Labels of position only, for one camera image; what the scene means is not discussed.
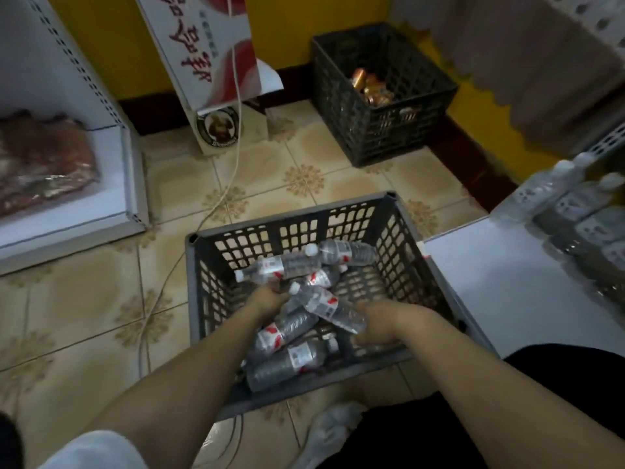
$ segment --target stacked water bottles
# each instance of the stacked water bottles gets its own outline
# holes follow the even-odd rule
[[[625,308],[625,207],[610,206],[625,183],[619,173],[584,180],[589,153],[540,171],[499,204],[491,219],[502,227],[530,222],[546,245],[571,262],[604,296]]]
[[[236,270],[236,281],[265,284],[270,280],[293,280],[291,298],[274,322],[259,330],[247,354],[245,373],[252,391],[261,391],[324,365],[337,353],[336,334],[327,340],[309,339],[289,346],[314,328],[320,320],[357,334],[365,328],[363,317],[344,298],[329,288],[340,281],[348,266],[367,266],[376,259],[369,244],[327,239],[308,244],[302,251],[262,258]]]

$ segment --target hand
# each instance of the hand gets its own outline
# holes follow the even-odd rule
[[[423,311],[430,312],[430,309],[423,306],[399,303],[390,299],[358,301],[354,308],[364,315],[367,322],[367,328],[354,338],[359,346],[394,343],[401,339],[402,327],[410,325],[407,321],[411,317]]]
[[[280,293],[278,282],[272,281],[256,288],[247,299],[245,306],[253,311],[262,323],[277,315],[280,307],[289,298],[289,293]]]

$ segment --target gray plastic crate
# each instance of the gray plastic crate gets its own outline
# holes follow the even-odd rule
[[[417,247],[421,238],[408,213],[396,193],[383,192],[187,236],[191,343],[219,327],[253,291],[253,285],[235,282],[235,269],[327,237],[371,244],[379,255],[373,266],[351,267],[332,289],[338,296],[352,302],[396,299],[432,307],[453,319],[448,305],[450,294],[446,288],[441,289],[430,264],[421,256]],[[328,328],[327,323],[321,323],[300,340],[323,338]],[[218,418],[231,418],[410,358],[402,345],[355,348],[348,333],[337,331],[337,337],[340,353],[322,369],[257,393],[251,392],[244,381],[236,383]]]
[[[386,23],[314,37],[312,63],[312,101],[354,166],[423,147],[458,89]],[[390,105],[365,103],[350,81],[358,67],[386,82],[395,94]]]

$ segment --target tiled floor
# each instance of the tiled floor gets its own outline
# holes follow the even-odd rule
[[[310,103],[271,109],[269,117],[272,139],[241,151],[225,204],[203,228],[393,189],[424,236],[485,215],[427,148],[360,170]],[[234,170],[234,152],[199,157],[188,130],[144,140],[151,230],[0,278],[0,409],[23,431],[28,467],[137,380],[141,318],[182,253],[183,237],[198,227]],[[146,370],[189,346],[186,303],[182,261],[147,328]],[[248,413],[231,467],[288,466],[311,418],[333,402],[388,405],[433,391],[418,363],[405,362]],[[237,418],[216,425],[197,466],[225,467],[238,444],[233,425],[240,424]]]

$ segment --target yellow wall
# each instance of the yellow wall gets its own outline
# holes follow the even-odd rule
[[[510,107],[499,107],[493,94],[480,91],[470,78],[460,77],[450,63],[444,62],[431,36],[403,26],[418,48],[440,66],[459,85],[448,114],[473,140],[490,152],[513,179],[524,180],[561,159],[545,149],[528,145],[510,126]]]
[[[116,99],[173,88],[134,0],[49,1]],[[274,69],[305,64],[312,36],[383,21],[390,1],[246,0],[256,55]]]

